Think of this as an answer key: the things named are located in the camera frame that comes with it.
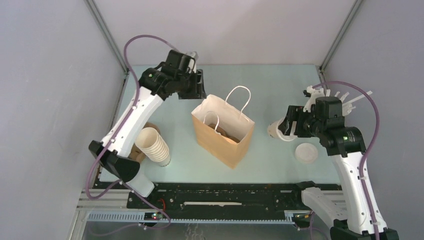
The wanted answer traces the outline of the single white paper cup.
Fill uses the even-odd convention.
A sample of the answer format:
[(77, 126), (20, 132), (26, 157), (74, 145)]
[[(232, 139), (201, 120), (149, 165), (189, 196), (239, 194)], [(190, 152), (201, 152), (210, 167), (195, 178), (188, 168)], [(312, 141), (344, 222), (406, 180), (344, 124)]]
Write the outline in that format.
[(273, 122), (272, 124), (270, 124), (269, 126), (268, 126), (268, 128), (267, 128), (267, 133), (272, 137), (272, 138), (275, 138), (275, 139), (280, 139), (280, 140), (283, 140), (283, 141), (285, 141), (285, 142), (291, 142), (291, 141), (293, 141), (293, 140), (295, 140), (295, 139), (297, 139), (298, 137), (294, 134), (295, 133), (295, 130), (296, 130), (296, 125), (297, 125), (297, 122), (295, 121), (293, 124), (292, 124), (292, 127), (291, 127), (291, 132), (290, 132), (290, 135), (284, 135), (279, 129), (278, 129), (278, 126), (282, 123), (284, 121), (284, 118), (281, 118), (280, 120), (278, 120), (278, 121), (275, 121), (275, 122)]

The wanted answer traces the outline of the brown pulp carrier piece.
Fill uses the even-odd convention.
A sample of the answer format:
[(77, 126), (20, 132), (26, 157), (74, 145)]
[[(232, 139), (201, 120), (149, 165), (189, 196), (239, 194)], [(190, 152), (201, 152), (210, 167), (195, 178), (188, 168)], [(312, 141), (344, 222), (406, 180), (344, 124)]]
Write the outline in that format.
[(229, 143), (238, 144), (240, 140), (229, 133), (227, 133), (223, 128), (217, 126), (215, 123), (208, 125), (210, 128), (214, 129), (219, 135), (223, 136)]

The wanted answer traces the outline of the brown paper bag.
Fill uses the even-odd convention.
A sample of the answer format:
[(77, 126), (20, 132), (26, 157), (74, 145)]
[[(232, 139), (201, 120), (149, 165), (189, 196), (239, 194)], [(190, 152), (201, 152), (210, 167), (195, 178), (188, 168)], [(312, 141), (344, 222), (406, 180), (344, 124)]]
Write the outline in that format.
[[(238, 88), (247, 90), (248, 98), (241, 109), (229, 103)], [(234, 169), (248, 152), (255, 122), (243, 111), (252, 93), (243, 85), (234, 87), (225, 99), (210, 94), (192, 112), (197, 143), (227, 167)]]

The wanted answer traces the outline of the stack of white paper cups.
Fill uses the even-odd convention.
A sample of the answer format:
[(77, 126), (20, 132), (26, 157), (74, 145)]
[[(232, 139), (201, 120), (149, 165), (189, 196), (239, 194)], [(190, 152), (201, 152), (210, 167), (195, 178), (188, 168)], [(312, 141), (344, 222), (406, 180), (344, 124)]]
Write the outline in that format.
[(143, 128), (134, 143), (142, 153), (160, 167), (166, 167), (170, 164), (169, 146), (155, 128)]

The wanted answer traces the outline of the white plastic cup lid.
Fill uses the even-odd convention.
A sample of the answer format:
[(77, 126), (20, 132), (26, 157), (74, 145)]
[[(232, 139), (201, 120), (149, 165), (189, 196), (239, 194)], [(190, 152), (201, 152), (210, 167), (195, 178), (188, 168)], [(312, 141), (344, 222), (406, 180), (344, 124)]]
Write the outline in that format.
[(287, 120), (284, 118), (283, 122), (278, 126), (278, 129), (286, 136), (289, 136), (291, 133), (292, 125), (294, 122), (287, 122)]

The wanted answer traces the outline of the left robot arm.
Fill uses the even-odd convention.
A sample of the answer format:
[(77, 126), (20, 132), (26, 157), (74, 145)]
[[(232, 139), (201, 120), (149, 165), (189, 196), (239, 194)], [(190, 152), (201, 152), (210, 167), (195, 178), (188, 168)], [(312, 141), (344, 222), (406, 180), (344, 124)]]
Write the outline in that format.
[(142, 128), (158, 107), (172, 94), (180, 100), (205, 99), (203, 71), (197, 69), (196, 51), (170, 50), (165, 61), (147, 68), (136, 81), (130, 103), (109, 133), (101, 141), (93, 140), (88, 149), (97, 162), (139, 194), (145, 208), (158, 202), (155, 185), (141, 171), (140, 163), (129, 154)]

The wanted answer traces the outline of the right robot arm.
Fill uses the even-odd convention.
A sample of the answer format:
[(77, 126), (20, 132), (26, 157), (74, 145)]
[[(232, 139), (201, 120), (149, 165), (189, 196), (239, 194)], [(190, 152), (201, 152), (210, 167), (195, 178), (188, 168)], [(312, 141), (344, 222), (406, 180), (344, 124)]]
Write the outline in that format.
[(346, 213), (317, 187), (293, 192), (291, 204), (297, 209), (309, 207), (328, 226), (332, 240), (397, 240), (398, 232), (387, 227), (368, 186), (368, 149), (362, 133), (356, 127), (345, 126), (342, 106), (334, 96), (317, 97), (310, 108), (290, 105), (277, 129), (284, 136), (319, 139), (338, 173)]

